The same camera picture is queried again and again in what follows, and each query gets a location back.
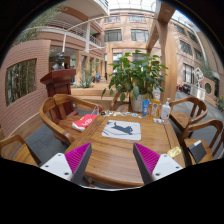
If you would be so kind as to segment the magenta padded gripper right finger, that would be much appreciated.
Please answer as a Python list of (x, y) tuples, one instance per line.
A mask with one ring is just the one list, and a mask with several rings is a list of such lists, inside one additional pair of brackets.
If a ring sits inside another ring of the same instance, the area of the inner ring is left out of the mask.
[(140, 145), (133, 144), (133, 154), (145, 185), (182, 169), (168, 154), (161, 154)]

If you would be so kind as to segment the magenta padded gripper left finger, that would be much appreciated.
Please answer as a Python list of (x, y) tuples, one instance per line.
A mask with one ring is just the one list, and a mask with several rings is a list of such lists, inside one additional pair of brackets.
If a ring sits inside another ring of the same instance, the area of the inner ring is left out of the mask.
[(88, 142), (66, 154), (55, 154), (41, 169), (80, 185), (91, 153), (92, 144)]

